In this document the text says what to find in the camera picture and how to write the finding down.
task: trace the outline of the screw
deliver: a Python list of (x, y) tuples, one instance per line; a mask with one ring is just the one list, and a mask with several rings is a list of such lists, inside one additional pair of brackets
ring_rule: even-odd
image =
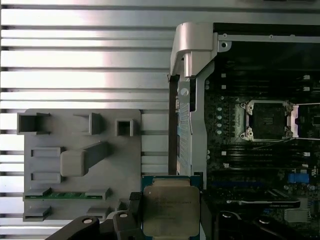
[(287, 137), (292, 137), (294, 134), (293, 134), (292, 131), (287, 131), (287, 132), (285, 133), (285, 135), (286, 135)]
[(313, 185), (308, 184), (307, 187), (308, 187), (308, 189), (309, 189), (310, 191), (316, 190), (316, 186), (313, 186)]
[(285, 109), (287, 110), (287, 112), (292, 112), (294, 107), (291, 104), (289, 104), (285, 107)]
[(84, 224), (90, 224), (90, 223), (92, 223), (92, 219), (86, 218), (86, 219), (84, 219), (82, 222), (83, 222)]
[(187, 88), (182, 88), (180, 94), (182, 96), (187, 96), (189, 94), (189, 90)]

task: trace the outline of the black plastic part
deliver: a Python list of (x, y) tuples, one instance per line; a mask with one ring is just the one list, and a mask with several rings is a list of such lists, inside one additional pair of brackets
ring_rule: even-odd
[(214, 240), (279, 240), (251, 222), (238, 219), (233, 212), (220, 212), (218, 215), (218, 235)]
[(107, 219), (103, 223), (100, 224), (100, 237), (99, 239), (114, 239), (114, 220)]
[(209, 196), (204, 192), (200, 202), (200, 223), (206, 240), (219, 239), (218, 215), (219, 210)]
[(201, 177), (201, 183), (200, 183), (200, 189), (203, 189), (204, 188), (204, 172), (203, 171), (195, 171), (194, 172), (194, 175), (195, 176), (200, 176)]
[(123, 202), (123, 201), (120, 200), (119, 203), (118, 203), (118, 206), (117, 206), (116, 210), (117, 210), (117, 211), (125, 211), (125, 210), (128, 210), (128, 205), (127, 205), (125, 202)]
[(303, 240), (304, 237), (300, 235), (293, 228), (274, 220), (271, 217), (259, 217), (253, 221), (259, 229), (264, 232), (271, 234), (272, 236), (278, 237), (278, 239), (288, 240)]
[(118, 240), (144, 240), (145, 236), (137, 225), (130, 211), (117, 213), (113, 216), (114, 231)]
[(97, 239), (99, 237), (99, 227), (98, 218), (81, 216), (49, 236), (47, 240)]
[(248, 24), (222, 23), (213, 24), (213, 32), (230, 35), (278, 35), (278, 36), (320, 36), (320, 25), (284, 25), (284, 24)]
[(179, 75), (169, 79), (169, 136), (168, 136), (168, 174), (177, 175), (177, 143), (178, 143), (178, 115), (176, 113), (176, 96)]
[(130, 195), (130, 204), (128, 210), (132, 213), (137, 226), (142, 223), (143, 194), (142, 192), (132, 192)]

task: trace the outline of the computer chassis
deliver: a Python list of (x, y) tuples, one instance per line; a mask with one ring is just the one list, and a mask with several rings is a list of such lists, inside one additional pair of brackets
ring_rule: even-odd
[(179, 25), (169, 78), (171, 173), (203, 176), (228, 210), (233, 202), (259, 206), (319, 235), (319, 51), (315, 25)]

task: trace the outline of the motherboard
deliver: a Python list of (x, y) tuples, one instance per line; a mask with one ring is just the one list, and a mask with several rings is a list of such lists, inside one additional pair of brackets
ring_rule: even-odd
[(319, 80), (315, 71), (216, 59), (204, 93), (207, 189), (223, 208), (319, 237)]

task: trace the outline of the capacitor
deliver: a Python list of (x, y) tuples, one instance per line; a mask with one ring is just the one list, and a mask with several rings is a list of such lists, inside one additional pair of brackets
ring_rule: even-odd
[(307, 185), (307, 188), (308, 188), (310, 191), (316, 190), (316, 186), (311, 185), (311, 184), (308, 184), (308, 185)]

